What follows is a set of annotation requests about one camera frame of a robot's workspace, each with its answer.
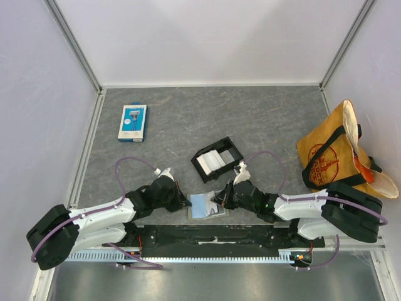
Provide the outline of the silver VIP credit card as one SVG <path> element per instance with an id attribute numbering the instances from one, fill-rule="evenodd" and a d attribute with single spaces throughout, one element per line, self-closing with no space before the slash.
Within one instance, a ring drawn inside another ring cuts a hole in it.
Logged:
<path id="1" fill-rule="evenodd" d="M 214 196 L 215 196 L 214 191 L 211 191 L 206 194 L 205 209 L 207 217 L 222 215 L 225 213 L 224 209 L 222 209 L 217 203 L 213 201 Z"/>

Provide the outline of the grey card holder wallet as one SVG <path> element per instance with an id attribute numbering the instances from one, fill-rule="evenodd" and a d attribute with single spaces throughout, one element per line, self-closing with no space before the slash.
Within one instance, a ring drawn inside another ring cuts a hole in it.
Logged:
<path id="1" fill-rule="evenodd" d="M 187 199 L 192 206 L 188 209 L 189 220 L 201 220 L 229 216 L 229 210 L 212 201 L 217 191 L 203 194 L 188 194 Z"/>

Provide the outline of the black plastic card box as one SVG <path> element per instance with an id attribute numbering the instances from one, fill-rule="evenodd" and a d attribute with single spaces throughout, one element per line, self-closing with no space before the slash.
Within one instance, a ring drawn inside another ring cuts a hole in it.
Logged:
<path id="1" fill-rule="evenodd" d="M 190 161 L 205 184 L 235 170 L 243 159 L 231 138 L 225 137 L 198 150 Z"/>

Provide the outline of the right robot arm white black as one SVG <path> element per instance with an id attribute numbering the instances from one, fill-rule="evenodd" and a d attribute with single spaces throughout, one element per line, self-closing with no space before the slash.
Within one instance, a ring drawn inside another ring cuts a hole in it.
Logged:
<path id="1" fill-rule="evenodd" d="M 228 182 L 212 197 L 222 208 L 245 209 L 267 223 L 288 221 L 288 242 L 296 247 L 322 236 L 348 236 L 375 243 L 378 231 L 388 221 L 382 216 L 382 202 L 342 183 L 308 194 L 264 193 L 249 180 Z"/>

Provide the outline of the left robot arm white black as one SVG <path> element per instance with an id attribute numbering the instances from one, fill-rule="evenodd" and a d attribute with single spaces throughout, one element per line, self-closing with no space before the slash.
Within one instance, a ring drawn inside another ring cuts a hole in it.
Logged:
<path id="1" fill-rule="evenodd" d="M 81 209 L 53 206 L 27 233 L 31 260 L 41 270 L 52 269 L 71 254 L 103 244 L 132 246 L 138 238 L 135 221 L 164 208 L 173 213 L 191 202 L 170 176 L 106 204 Z"/>

